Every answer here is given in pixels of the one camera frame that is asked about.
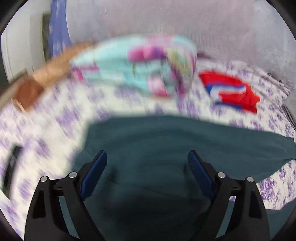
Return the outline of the folded red striped garment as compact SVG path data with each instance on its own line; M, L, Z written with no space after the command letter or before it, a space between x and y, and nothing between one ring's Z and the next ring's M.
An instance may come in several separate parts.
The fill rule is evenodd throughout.
M260 97L241 79L215 71L201 72L199 78L215 104L257 113L256 105Z

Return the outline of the black smartphone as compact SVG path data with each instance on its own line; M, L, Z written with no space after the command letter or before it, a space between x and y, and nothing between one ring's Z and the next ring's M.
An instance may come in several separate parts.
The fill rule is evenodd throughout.
M16 164L18 161L18 157L21 151L22 151L21 146L14 146L7 160L2 192L8 199L10 199L11 183L13 180L13 175L14 175Z

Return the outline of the floral purple bed sheet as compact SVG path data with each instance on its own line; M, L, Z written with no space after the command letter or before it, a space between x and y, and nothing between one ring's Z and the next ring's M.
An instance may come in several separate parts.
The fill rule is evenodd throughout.
M1 195L1 210L16 233L24 235L29 202L39 178L65 176L92 121L120 114L172 114L295 137L281 108L290 90L265 71L239 61L217 60L200 60L197 70L225 73L248 83L260 97L257 113L214 105L198 77L182 99L153 98L129 88L66 79L48 90L28 113L7 104L1 110L1 171L5 171L14 146L22 146L23 151L11 195Z

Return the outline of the brown orange pillow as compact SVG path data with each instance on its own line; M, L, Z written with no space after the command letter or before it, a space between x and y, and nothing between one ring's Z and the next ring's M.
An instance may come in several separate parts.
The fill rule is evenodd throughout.
M92 42L75 44L53 57L32 75L26 76L12 98L14 106L22 112L28 111L47 88L70 73L70 60L93 46Z

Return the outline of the dark teal pants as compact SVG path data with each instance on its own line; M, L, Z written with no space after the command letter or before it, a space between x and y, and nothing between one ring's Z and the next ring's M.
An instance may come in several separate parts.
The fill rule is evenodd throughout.
M177 116L94 123L73 170L100 150L107 166L85 205L106 240L189 240L209 206L189 151L229 177L259 182L295 159L292 138Z

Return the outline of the white lace curtain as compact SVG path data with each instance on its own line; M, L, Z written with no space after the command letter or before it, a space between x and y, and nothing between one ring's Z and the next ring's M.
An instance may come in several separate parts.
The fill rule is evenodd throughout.
M241 60L295 83L295 38L267 1L67 1L72 42L177 34L222 60Z

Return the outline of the grey folded garment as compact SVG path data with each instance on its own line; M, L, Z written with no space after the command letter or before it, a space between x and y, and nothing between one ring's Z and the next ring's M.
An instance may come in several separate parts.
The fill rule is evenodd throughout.
M296 95L291 92L285 99L282 109L294 129L296 129Z

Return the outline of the blue patterned fabric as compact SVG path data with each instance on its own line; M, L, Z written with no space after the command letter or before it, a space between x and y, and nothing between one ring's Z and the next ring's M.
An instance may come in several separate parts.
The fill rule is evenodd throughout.
M52 57L60 55L71 40L66 19L66 0L51 1L51 17L49 21L49 48Z

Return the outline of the folded floral turquoise quilt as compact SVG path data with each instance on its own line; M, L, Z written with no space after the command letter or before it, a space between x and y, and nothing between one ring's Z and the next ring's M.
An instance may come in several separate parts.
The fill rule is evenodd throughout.
M102 41L70 60L76 80L138 89L155 97L181 97L191 87L197 48L179 35L129 35Z

